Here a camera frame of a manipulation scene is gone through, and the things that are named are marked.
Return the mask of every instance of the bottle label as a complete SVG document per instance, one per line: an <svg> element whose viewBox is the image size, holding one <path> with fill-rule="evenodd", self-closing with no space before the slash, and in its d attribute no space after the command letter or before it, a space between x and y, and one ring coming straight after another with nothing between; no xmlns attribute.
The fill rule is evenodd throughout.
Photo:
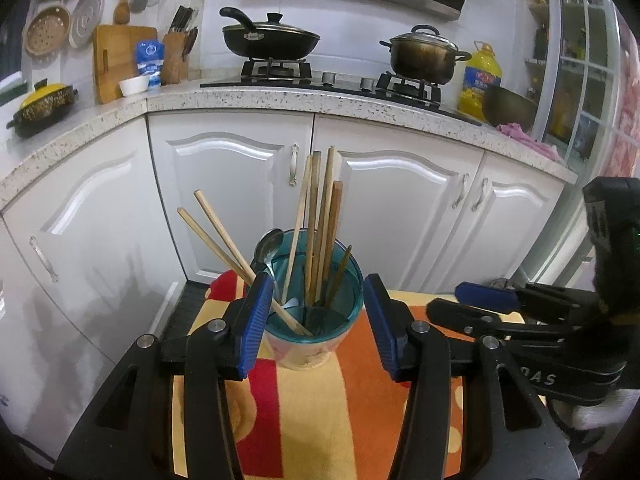
<svg viewBox="0 0 640 480"><path fill-rule="evenodd" d="M500 78L480 68L468 66L465 68L465 78L462 82L462 97L467 99L482 99L489 84L500 84Z"/></svg>

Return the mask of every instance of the blue package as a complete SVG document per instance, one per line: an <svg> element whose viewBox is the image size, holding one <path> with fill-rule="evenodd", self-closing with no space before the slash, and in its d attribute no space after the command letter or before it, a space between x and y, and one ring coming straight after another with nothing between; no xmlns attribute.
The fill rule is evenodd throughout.
<svg viewBox="0 0 640 480"><path fill-rule="evenodd" d="M140 75L149 74L149 88L158 88L164 64L164 44L158 40L139 41L136 45L136 62Z"/></svg>

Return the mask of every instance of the plastic container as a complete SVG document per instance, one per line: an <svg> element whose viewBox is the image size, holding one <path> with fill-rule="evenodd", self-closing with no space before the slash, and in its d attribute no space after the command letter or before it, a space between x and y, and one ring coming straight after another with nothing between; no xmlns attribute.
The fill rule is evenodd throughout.
<svg viewBox="0 0 640 480"><path fill-rule="evenodd" d="M122 90L122 95L124 95L124 97L145 92L148 86L148 75L139 75L137 77L120 81L120 90Z"/></svg>
<svg viewBox="0 0 640 480"><path fill-rule="evenodd" d="M287 260L293 231L284 233L284 241L271 261L280 290L287 272ZM329 284L345 253L338 240L334 244L329 272ZM300 231L298 248L291 273L287 299L304 297L304 268L306 261L306 230ZM287 311L305 325L314 336L297 335L272 312L267 318L266 337L276 362L292 370L316 368L326 362L342 342L362 309L362 273L353 255L345 268L340 287L332 304L326 306L289 307Z"/></svg>
<svg viewBox="0 0 640 480"><path fill-rule="evenodd" d="M458 110L486 122L482 113L484 91L489 84L500 86L502 69L490 44L482 41L474 41L474 44L478 51L466 62Z"/></svg>

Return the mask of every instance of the yellow cooking oil bottle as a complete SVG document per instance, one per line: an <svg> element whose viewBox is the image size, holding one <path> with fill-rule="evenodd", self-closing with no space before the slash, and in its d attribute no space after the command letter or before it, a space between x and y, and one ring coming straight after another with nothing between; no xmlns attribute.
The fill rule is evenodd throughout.
<svg viewBox="0 0 640 480"><path fill-rule="evenodd" d="M486 121L482 113L484 91L489 83L500 84L502 69L495 60L494 50L490 44L474 41L474 45L477 52L466 62L458 110Z"/></svg>

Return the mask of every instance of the white cabinet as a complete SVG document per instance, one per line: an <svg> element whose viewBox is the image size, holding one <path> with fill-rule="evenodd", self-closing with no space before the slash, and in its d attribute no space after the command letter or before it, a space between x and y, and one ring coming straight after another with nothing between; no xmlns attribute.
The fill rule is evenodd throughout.
<svg viewBox="0 0 640 480"><path fill-rule="evenodd" d="M110 359L163 329L186 280L144 118L64 160L3 215L38 282Z"/></svg>
<svg viewBox="0 0 640 480"><path fill-rule="evenodd" d="M331 145L338 152L334 179L344 182L338 239L353 245L364 276L376 272L387 288L424 291L482 150L402 128L318 115L313 149L326 156Z"/></svg>
<svg viewBox="0 0 640 480"><path fill-rule="evenodd" d="M255 245L268 230L294 226L312 125L312 114L281 111L175 112L149 117L162 201L190 280L210 283L226 266L191 232L176 209L184 207L224 247L193 196L194 190L201 189L250 262ZM292 175L295 185L291 185Z"/></svg>
<svg viewBox="0 0 640 480"><path fill-rule="evenodd" d="M113 368L33 278L0 221L0 415L12 433L57 457Z"/></svg>
<svg viewBox="0 0 640 480"><path fill-rule="evenodd" d="M563 187L548 174L487 153L425 289L451 292L462 281L510 278Z"/></svg>

